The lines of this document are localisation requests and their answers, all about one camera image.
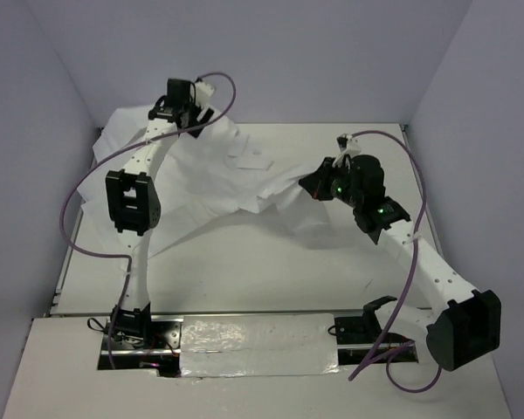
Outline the white long sleeve shirt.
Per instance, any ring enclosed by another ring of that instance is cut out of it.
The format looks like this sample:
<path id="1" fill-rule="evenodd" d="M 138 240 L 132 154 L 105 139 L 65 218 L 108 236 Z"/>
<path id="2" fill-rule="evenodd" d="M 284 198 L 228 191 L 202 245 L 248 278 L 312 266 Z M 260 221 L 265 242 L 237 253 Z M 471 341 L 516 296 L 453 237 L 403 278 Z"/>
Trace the white long sleeve shirt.
<path id="1" fill-rule="evenodd" d="M 116 109 L 93 144 L 96 159 L 142 140 L 151 107 Z M 121 168 L 134 151 L 105 163 L 78 187 L 85 202 L 83 210 L 107 253 L 118 250 L 118 234 L 108 216 L 105 176 L 108 170 Z M 197 139 L 181 135 L 171 145 L 155 178 L 162 215 L 152 233 L 148 258 L 216 218 L 239 210 L 259 214 L 273 205 L 279 221 L 299 239 L 327 235 L 331 221 L 325 205 L 313 200 L 298 184 L 318 165 L 271 157 L 267 147 L 242 133 L 228 117 L 205 128 Z"/>

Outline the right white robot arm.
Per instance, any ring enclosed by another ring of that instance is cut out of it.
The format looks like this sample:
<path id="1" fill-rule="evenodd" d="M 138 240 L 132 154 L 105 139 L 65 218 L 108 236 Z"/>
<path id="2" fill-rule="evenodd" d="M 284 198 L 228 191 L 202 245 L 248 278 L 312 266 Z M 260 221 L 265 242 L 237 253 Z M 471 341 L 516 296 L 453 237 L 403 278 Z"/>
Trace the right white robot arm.
<path id="1" fill-rule="evenodd" d="M 387 196 L 384 170 L 371 155 L 327 157 L 299 185 L 315 200 L 348 205 L 357 227 L 409 270 L 426 297 L 433 321 L 425 345 L 445 371 L 454 371 L 500 346 L 501 301 L 458 275 L 417 233 L 417 222 Z"/>

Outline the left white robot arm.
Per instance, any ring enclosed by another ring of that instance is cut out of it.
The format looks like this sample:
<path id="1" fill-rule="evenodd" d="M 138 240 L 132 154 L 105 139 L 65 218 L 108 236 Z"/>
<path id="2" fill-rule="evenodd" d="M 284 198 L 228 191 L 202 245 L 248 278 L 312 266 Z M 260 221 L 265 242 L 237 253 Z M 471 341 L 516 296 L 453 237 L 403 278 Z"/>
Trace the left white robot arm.
<path id="1" fill-rule="evenodd" d="M 193 137 L 203 130 L 214 111 L 209 100 L 215 88 L 202 79 L 169 79 L 166 93 L 148 111 L 148 124 L 138 148 L 119 170 L 106 175 L 108 215 L 121 248 L 132 258 L 122 296 L 111 314 L 111 334 L 120 334 L 132 347 L 154 339 L 148 295 L 148 246 L 162 214 L 155 178 L 178 131 Z"/>

